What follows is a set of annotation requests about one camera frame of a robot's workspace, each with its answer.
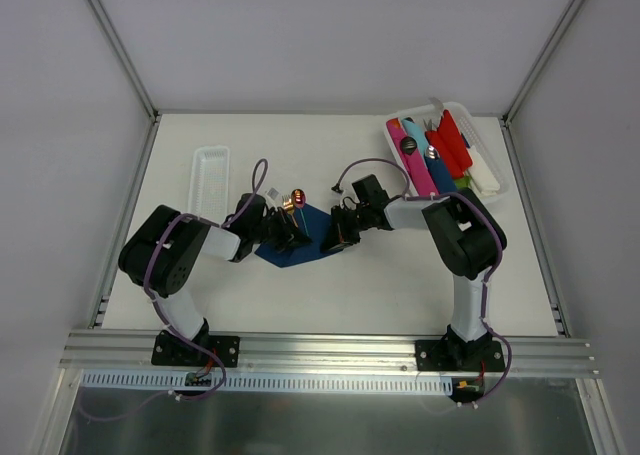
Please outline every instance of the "white container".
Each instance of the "white container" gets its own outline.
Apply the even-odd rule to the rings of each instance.
[[[498,180],[498,183],[500,184],[500,190],[498,190],[495,195],[491,195],[490,197],[483,197],[480,194],[477,194],[478,197],[482,200],[483,203],[491,203],[499,200],[505,193],[509,191],[509,183],[507,182],[507,179],[502,174],[502,172],[500,172],[498,165],[493,161],[489,150],[487,150],[484,143],[482,142],[480,131],[473,122],[473,117],[463,105],[456,102],[446,102],[444,103],[444,108],[449,110],[451,116],[453,117],[453,120],[458,126],[458,130],[460,130],[460,132],[464,134],[464,137],[467,139],[470,145],[474,145],[476,147],[478,153],[480,153],[485,162],[487,162],[489,170],[491,170],[491,173],[493,173],[493,176],[496,177],[496,180]],[[391,139],[391,135],[387,130],[387,121],[394,118],[399,118],[400,120],[402,120],[403,118],[407,117],[411,117],[414,122],[420,125],[420,127],[424,127],[423,122],[428,122],[430,119],[433,121],[434,125],[437,126],[440,121],[441,113],[440,110],[435,107],[435,105],[425,105],[423,107],[401,110],[392,115],[389,115],[388,117],[385,117],[383,125],[384,137],[389,144],[389,148],[391,149],[391,153],[393,154],[396,163],[398,163],[401,167],[404,167],[404,164],[402,163],[400,154],[396,150],[396,146],[394,145],[393,140]],[[413,182],[410,182],[409,184],[409,193],[412,196],[418,195],[416,187],[413,186]]]
[[[200,147],[193,152],[187,211],[216,223],[229,214],[229,147]]]

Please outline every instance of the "glass panel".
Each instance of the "glass panel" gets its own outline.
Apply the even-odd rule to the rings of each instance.
[[[85,389],[97,416],[152,392]],[[117,422],[71,417],[63,454],[594,454],[572,380],[508,380],[477,410],[414,395],[221,392],[204,402],[160,397]]]

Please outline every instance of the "white wall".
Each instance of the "white wall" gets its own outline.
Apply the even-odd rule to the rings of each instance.
[[[90,310],[146,117],[83,0],[0,0],[0,452]]]
[[[103,0],[160,109],[504,113],[569,0]]]
[[[640,5],[589,0],[515,120],[574,335],[591,338],[640,450]]]

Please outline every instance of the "pink marker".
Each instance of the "pink marker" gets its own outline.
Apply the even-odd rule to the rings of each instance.
[[[407,155],[400,148],[400,142],[402,142],[402,139],[407,136],[406,132],[402,128],[400,120],[397,118],[389,120],[387,122],[387,130],[389,131],[389,135],[391,135],[393,144],[396,146],[396,150],[400,155],[404,168],[407,170],[407,173],[413,182],[413,186],[416,187],[418,195],[425,197],[428,197],[432,193],[437,195],[439,192],[436,188],[436,184],[433,183],[431,175],[429,175],[429,170],[427,170],[427,165],[423,158],[424,154],[415,150],[411,155]]]

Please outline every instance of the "blue cloth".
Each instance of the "blue cloth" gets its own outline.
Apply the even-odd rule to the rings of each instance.
[[[324,241],[324,237],[326,237],[329,232],[329,227],[331,226],[331,215],[322,210],[318,210],[312,205],[305,205],[302,211],[304,212],[304,218],[307,221],[307,228],[309,229],[308,236],[313,240],[313,243],[282,253],[276,252],[267,244],[262,244],[255,251],[255,254],[280,268],[293,267],[294,265],[312,262],[333,255],[333,253],[320,252],[320,245]],[[306,233],[300,210],[296,210],[294,216],[296,217],[296,222],[298,222],[300,230]]]
[[[429,169],[433,183],[436,184],[436,188],[440,193],[458,191],[458,187],[456,187],[453,178],[451,178],[449,169],[441,158],[434,160],[429,157],[424,157],[424,161],[427,162],[427,168]]]

